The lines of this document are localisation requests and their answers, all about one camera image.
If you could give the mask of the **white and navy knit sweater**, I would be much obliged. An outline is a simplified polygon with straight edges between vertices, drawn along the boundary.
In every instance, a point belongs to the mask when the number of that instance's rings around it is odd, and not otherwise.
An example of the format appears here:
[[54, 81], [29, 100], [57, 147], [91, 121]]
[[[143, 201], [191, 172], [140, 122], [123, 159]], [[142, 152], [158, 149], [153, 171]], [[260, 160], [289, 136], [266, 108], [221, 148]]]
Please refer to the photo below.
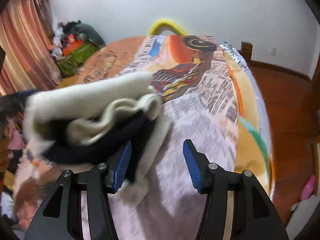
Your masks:
[[146, 175], [169, 131], [170, 117], [162, 112], [162, 100], [152, 85], [151, 72], [138, 71], [111, 79], [38, 92], [27, 99], [23, 133], [32, 153], [41, 157], [54, 143], [49, 122], [67, 120], [67, 142], [89, 146], [107, 135], [116, 123], [143, 111], [154, 121], [143, 146], [134, 182], [125, 182], [116, 197], [128, 206], [138, 205], [149, 190]]

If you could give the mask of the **pink striped curtain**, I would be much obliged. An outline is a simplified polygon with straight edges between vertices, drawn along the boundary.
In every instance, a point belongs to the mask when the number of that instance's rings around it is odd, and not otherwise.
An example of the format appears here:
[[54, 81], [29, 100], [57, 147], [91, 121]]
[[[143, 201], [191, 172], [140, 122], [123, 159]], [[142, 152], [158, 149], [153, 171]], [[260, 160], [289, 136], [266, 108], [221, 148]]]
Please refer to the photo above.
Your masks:
[[1, 95], [29, 89], [51, 90], [61, 72], [50, 55], [52, 12], [49, 0], [10, 0], [1, 12]]

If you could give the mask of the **green basket of clutter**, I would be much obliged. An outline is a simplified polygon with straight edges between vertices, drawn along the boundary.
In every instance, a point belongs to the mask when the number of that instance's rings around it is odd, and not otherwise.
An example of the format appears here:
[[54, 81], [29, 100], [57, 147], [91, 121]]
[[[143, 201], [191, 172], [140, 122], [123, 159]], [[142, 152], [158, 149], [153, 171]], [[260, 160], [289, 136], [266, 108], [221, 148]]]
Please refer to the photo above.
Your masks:
[[95, 52], [106, 46], [98, 32], [80, 20], [59, 22], [52, 43], [50, 55], [62, 77], [75, 75]]

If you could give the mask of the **newspaper print bed blanket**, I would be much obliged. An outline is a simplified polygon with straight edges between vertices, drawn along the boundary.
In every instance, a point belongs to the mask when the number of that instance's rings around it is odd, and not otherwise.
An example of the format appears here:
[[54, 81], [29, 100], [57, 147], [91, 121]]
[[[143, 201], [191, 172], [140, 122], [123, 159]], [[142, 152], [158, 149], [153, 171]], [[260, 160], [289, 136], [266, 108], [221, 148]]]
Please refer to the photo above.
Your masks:
[[[85, 64], [80, 85], [138, 71], [153, 74], [152, 85], [171, 125], [146, 175], [149, 190], [143, 200], [128, 206], [117, 193], [111, 198], [120, 239], [196, 236], [205, 197], [191, 183], [182, 152], [185, 139], [227, 170], [252, 169], [265, 191], [272, 191], [265, 104], [234, 48], [222, 43], [204, 52], [176, 35], [127, 38], [95, 53]], [[14, 182], [14, 208], [24, 230], [64, 168], [35, 156], [27, 143]]]

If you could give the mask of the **yellow curved tube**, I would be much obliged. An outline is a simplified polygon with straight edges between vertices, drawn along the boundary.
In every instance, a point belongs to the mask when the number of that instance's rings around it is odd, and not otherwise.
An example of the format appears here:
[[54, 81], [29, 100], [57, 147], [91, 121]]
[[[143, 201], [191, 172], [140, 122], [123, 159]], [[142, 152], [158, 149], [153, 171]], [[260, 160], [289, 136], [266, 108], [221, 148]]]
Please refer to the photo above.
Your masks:
[[157, 20], [151, 26], [148, 35], [158, 35], [163, 28], [170, 29], [176, 35], [188, 35], [188, 33], [181, 26], [167, 18], [161, 18]]

